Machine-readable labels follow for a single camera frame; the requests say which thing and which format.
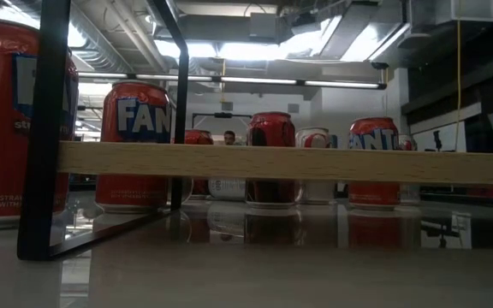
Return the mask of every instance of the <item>wall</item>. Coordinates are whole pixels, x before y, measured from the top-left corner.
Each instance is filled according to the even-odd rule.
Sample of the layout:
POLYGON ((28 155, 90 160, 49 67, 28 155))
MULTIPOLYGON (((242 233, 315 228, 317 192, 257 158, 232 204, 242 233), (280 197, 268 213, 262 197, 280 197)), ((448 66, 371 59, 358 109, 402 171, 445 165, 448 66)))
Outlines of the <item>wall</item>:
POLYGON ((399 131, 407 132, 401 104, 408 101, 407 71, 396 69, 385 91, 323 88, 312 100, 312 126, 326 127, 338 136, 338 146, 348 147, 351 124, 359 118, 389 116, 399 131))
MULTIPOLYGON (((186 128, 191 128, 193 113, 215 113, 222 112, 220 93, 205 93, 202 96, 188 93, 187 96, 187 124, 186 128)), ((250 93, 226 93, 225 101, 233 102, 233 111, 237 115, 253 115, 264 111, 288 111, 288 104, 298 104, 299 114, 292 114, 292 122, 296 128, 310 125, 310 101, 304 101, 303 95, 288 94, 258 94, 250 93)), ((235 134, 244 137, 247 131, 249 118, 216 119, 207 116, 197 116, 195 123, 197 129, 210 131, 212 134, 221 135, 226 130, 232 130, 235 134)))

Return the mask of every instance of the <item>wooden stick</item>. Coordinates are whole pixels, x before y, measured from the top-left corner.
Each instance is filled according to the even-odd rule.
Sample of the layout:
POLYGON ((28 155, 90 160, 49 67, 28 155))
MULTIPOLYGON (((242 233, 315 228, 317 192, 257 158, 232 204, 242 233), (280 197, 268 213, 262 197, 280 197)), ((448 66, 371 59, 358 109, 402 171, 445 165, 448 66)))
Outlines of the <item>wooden stick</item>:
POLYGON ((493 185, 493 154, 63 141, 62 172, 493 185))

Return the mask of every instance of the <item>black wire frame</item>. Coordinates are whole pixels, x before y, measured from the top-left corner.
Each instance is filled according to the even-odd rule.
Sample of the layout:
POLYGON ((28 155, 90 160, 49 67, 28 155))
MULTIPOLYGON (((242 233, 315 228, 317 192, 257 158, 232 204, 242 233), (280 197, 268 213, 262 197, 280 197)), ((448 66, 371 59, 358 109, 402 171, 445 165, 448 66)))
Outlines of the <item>black wire frame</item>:
MULTIPOLYGON (((181 50, 178 77, 175 142, 184 143, 187 107, 189 55, 186 41, 166 1, 153 2, 170 34, 181 50)), ((21 260, 45 261, 85 245, 162 218, 154 214, 103 231, 85 234, 50 246, 53 202, 62 111, 62 87, 68 55, 68 24, 71 0, 43 1, 39 28, 39 53, 33 88, 33 116, 27 154, 27 169, 22 192, 17 256, 21 260)), ((173 181, 171 209, 181 207, 181 181, 173 181)))

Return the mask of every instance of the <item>table surface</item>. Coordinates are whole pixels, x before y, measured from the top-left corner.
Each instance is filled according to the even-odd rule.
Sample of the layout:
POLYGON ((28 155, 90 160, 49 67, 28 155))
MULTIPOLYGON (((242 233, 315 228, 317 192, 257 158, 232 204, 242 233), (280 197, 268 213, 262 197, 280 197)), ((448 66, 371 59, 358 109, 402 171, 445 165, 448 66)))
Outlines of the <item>table surface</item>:
POLYGON ((0 230, 0 307, 493 306, 489 207, 203 200, 53 262, 19 261, 15 240, 0 230))

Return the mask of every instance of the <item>white wall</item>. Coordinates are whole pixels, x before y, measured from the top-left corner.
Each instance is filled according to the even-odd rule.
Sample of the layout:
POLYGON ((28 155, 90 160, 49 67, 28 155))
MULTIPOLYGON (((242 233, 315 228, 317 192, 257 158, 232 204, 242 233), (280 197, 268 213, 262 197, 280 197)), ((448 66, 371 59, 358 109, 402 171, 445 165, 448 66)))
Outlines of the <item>white wall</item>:
MULTIPOLYGON (((234 104, 231 113, 236 115, 254 115, 258 112, 265 111, 288 111, 288 104, 298 104, 300 106, 299 114, 292 114, 292 122, 296 128, 310 125, 310 101, 304 101, 302 95, 287 94, 264 94, 260 97, 258 94, 250 93, 226 93, 225 101, 234 104)), ((187 124, 186 128, 191 128, 193 113, 215 113, 222 112, 220 93, 205 93, 202 96, 188 93, 187 96, 187 124)), ((232 130, 235 134, 245 136, 249 118, 231 118, 216 119, 213 116, 207 116, 202 122, 203 116, 197 116, 195 123, 197 129, 210 131, 212 134, 221 135, 226 130, 232 130)))
POLYGON ((349 128, 359 118, 389 116, 399 131, 405 132, 407 124, 401 116, 401 104, 408 100, 406 73, 405 69, 397 69, 385 91, 321 89, 312 100, 311 124, 326 127, 330 133, 337 135, 341 149, 347 149, 349 128))

